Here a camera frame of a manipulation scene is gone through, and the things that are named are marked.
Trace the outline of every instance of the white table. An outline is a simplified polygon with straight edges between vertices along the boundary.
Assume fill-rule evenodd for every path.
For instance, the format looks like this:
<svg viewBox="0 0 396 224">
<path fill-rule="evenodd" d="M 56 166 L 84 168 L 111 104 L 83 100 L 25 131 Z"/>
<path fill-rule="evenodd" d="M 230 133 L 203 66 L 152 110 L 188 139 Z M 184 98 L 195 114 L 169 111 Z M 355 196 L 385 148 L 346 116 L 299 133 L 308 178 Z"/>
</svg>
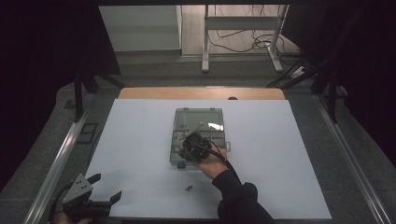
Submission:
<svg viewBox="0 0 396 224">
<path fill-rule="evenodd" d="M 229 160 L 242 182 L 256 185 L 273 218 L 332 218 L 289 101 L 147 99 L 115 101 L 87 171 L 102 174 L 94 201 L 122 190 L 112 217 L 218 217 L 221 195 L 211 180 L 169 161 L 175 111 L 182 107 L 222 108 Z"/>
</svg>

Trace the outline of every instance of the black cable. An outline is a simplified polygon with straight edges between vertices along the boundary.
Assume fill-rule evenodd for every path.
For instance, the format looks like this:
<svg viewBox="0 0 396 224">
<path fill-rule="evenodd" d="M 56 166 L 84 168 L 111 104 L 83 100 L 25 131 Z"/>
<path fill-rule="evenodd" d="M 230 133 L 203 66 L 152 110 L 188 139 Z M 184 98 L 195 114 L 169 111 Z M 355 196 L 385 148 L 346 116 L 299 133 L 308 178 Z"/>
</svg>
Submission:
<svg viewBox="0 0 396 224">
<path fill-rule="evenodd" d="M 218 148 L 218 146 L 217 146 L 214 142 L 212 142 L 212 141 L 210 141 L 210 140 L 207 140 L 207 141 L 210 142 L 211 144 L 213 144 L 213 146 L 215 146 L 215 148 L 218 150 L 219 154 L 222 156 L 222 154 L 221 154 L 220 149 Z"/>
<path fill-rule="evenodd" d="M 235 32 L 235 33 L 231 33 L 231 34 L 229 34 L 229 35 L 219 35 L 219 30 L 216 30 L 216 33 L 218 34 L 218 37 L 224 38 L 224 37 L 228 37 L 228 36 L 230 36 L 230 35 L 237 35 L 237 34 L 239 34 L 239 33 L 245 32 L 245 31 L 247 31 L 247 30 L 240 30 L 240 31 L 237 31 L 237 32 Z"/>
<path fill-rule="evenodd" d="M 214 44 L 213 42 L 212 42 L 212 40 L 210 39 L 210 35 L 207 35 L 207 38 L 209 39 L 209 42 L 213 45 L 213 46 L 216 46 L 216 47 L 220 47 L 220 48 L 224 48 L 224 49 L 227 49 L 227 50 L 230 50 L 230 51 L 233 51 L 233 52 L 237 52 L 237 53 L 243 53 L 243 52 L 248 52 L 248 51 L 250 51 L 250 50 L 253 50 L 254 48 L 250 48 L 250 49 L 244 49 L 244 50 L 235 50 L 235 49 L 230 49 L 230 48 L 227 48 L 227 47 L 225 47 L 225 46 L 222 46 L 222 45 L 217 45 L 217 44 Z"/>
</svg>

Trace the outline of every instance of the dark background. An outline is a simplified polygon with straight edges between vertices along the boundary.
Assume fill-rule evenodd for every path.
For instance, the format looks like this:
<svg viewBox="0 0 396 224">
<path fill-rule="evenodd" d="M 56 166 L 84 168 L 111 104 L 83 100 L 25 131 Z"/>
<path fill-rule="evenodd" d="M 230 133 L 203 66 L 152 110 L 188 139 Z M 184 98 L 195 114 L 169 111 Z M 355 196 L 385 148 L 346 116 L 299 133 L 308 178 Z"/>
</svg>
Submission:
<svg viewBox="0 0 396 224">
<path fill-rule="evenodd" d="M 86 77 L 120 70 L 98 7 L 2 1 L 0 19 L 2 189 L 77 70 Z"/>
<path fill-rule="evenodd" d="M 394 166 L 395 10 L 391 2 L 369 1 L 337 56 L 337 82 L 348 93 L 347 108 Z M 333 47 L 350 14 L 350 7 L 290 6 L 282 34 L 301 47 L 312 65 L 317 65 Z"/>
<path fill-rule="evenodd" d="M 290 39 L 301 45 L 312 64 L 318 63 L 337 38 L 327 27 L 341 24 L 348 9 L 321 6 L 294 11 L 301 18 L 294 20 L 297 27 L 309 29 L 291 32 L 299 37 Z M 301 13 L 306 11 L 315 15 Z M 369 3 L 338 56 L 338 82 L 348 92 L 351 113 L 396 164 L 394 11 L 391 4 Z M 97 75 L 93 67 L 105 74 L 120 70 L 97 7 L 1 1 L 0 32 L 2 189 L 43 129 L 57 90 L 74 80 L 77 69 L 87 76 Z"/>
</svg>

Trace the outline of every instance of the hand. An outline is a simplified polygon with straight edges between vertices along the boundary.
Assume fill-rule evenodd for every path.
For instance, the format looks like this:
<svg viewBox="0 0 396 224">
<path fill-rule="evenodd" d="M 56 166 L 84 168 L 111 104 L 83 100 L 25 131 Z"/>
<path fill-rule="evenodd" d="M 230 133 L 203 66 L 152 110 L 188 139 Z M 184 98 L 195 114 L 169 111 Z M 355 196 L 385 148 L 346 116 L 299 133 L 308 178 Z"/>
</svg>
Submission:
<svg viewBox="0 0 396 224">
<path fill-rule="evenodd" d="M 91 223 L 91 218 L 84 218 L 79 221 L 78 224 L 88 224 Z M 75 224 L 65 213 L 61 213 L 58 218 L 56 218 L 56 224 Z"/>
<path fill-rule="evenodd" d="M 216 147 L 213 144 L 212 150 L 217 151 Z M 227 159 L 227 149 L 220 148 L 219 150 L 221 152 L 221 155 L 225 159 Z M 209 154 L 209 156 L 204 161 L 196 162 L 194 165 L 210 179 L 214 179 L 222 172 L 228 170 L 227 166 L 213 154 Z"/>
</svg>

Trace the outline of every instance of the metal bar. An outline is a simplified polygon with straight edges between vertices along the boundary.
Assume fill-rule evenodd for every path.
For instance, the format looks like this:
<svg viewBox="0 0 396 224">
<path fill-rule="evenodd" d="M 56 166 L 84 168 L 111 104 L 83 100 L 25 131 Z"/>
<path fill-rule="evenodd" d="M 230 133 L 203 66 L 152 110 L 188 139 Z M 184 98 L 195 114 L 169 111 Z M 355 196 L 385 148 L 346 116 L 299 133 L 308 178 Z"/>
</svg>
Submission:
<svg viewBox="0 0 396 224">
<path fill-rule="evenodd" d="M 273 30 L 278 17 L 210 17 L 208 30 Z"/>
<path fill-rule="evenodd" d="M 358 184 L 364 199 L 372 210 L 376 222 L 382 224 L 390 224 L 391 221 L 387 212 L 385 211 L 384 205 L 381 203 L 380 199 L 375 193 L 373 186 L 370 184 L 370 181 L 367 179 L 366 175 L 361 169 L 361 166 L 359 165 L 358 160 L 353 154 L 352 149 L 349 147 L 347 140 L 345 139 L 338 125 L 334 124 L 332 122 L 332 119 L 327 114 L 326 104 L 322 100 L 320 100 L 317 95 L 313 95 L 313 97 L 315 102 L 317 103 L 320 113 L 322 114 L 326 124 L 328 125 L 332 133 L 332 136 L 334 137 L 337 146 L 340 148 L 341 154 L 344 156 L 350 172 L 355 178 L 355 181 Z"/>
<path fill-rule="evenodd" d="M 276 41 L 279 38 L 280 29 L 282 28 L 283 20 L 285 20 L 285 15 L 286 15 L 287 9 L 288 9 L 288 6 L 282 6 L 282 10 L 280 11 L 280 14 L 278 15 L 278 17 L 276 19 L 277 24 L 276 24 L 276 28 L 274 30 L 273 39 L 271 41 L 271 46 L 270 46 L 270 50 L 272 52 L 275 52 Z"/>
<path fill-rule="evenodd" d="M 35 196 L 35 200 L 33 201 L 33 204 L 30 207 L 23 223 L 38 223 L 43 216 L 43 213 L 46 210 L 47 204 L 50 200 L 50 196 L 52 195 L 56 184 L 58 183 L 64 166 L 66 165 L 67 159 L 69 158 L 73 146 L 77 141 L 78 134 L 81 131 L 85 119 L 88 116 L 92 99 L 92 94 L 88 94 L 86 96 L 84 100 L 84 113 L 82 114 L 81 119 L 78 122 L 73 123 L 70 127 L 69 133 L 64 139 L 64 143 L 59 149 L 58 155 L 56 156 L 53 164 L 49 168 L 49 172 L 43 184 L 41 185 L 40 190 Z"/>
<path fill-rule="evenodd" d="M 282 10 L 276 19 L 276 28 L 274 30 L 273 38 L 271 40 L 271 45 L 267 48 L 268 53 L 270 54 L 271 60 L 274 64 L 274 68 L 277 72 L 283 72 L 282 65 L 280 64 L 279 59 L 276 55 L 276 41 L 279 38 L 280 30 L 283 25 L 283 21 L 285 20 L 286 11 L 288 10 L 288 6 L 282 6 Z"/>
<path fill-rule="evenodd" d="M 209 45 L 207 39 L 208 37 L 208 29 L 207 24 L 209 20 L 209 6 L 205 5 L 205 22 L 204 22 L 204 44 L 202 45 L 202 71 L 209 71 Z"/>
<path fill-rule="evenodd" d="M 76 99 L 75 122 L 78 122 L 82 116 L 83 111 L 84 111 L 84 108 L 82 105 L 81 77 L 80 77 L 80 73 L 79 73 L 78 69 L 76 71 L 76 76 L 75 76 L 75 99 Z"/>
</svg>

